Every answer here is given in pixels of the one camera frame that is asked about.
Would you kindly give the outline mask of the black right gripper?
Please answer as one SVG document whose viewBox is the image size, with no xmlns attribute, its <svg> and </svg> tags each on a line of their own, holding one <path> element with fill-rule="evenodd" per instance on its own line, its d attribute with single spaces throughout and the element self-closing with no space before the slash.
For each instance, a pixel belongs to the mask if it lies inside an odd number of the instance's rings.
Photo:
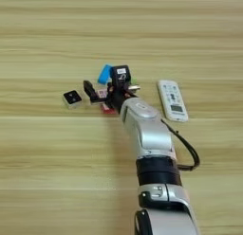
<svg viewBox="0 0 243 235">
<path fill-rule="evenodd" d="M 91 104 L 105 104 L 108 108 L 114 109 L 118 113 L 121 111 L 122 105 L 127 99 L 136 97 L 132 91 L 137 90 L 140 90 L 138 84 L 129 86 L 128 83 L 123 83 L 121 86 L 118 86 L 110 82 L 106 88 L 106 95 L 100 97 L 98 92 L 93 88 L 92 83 L 90 81 L 84 81 L 84 91 L 89 96 Z"/>
</svg>

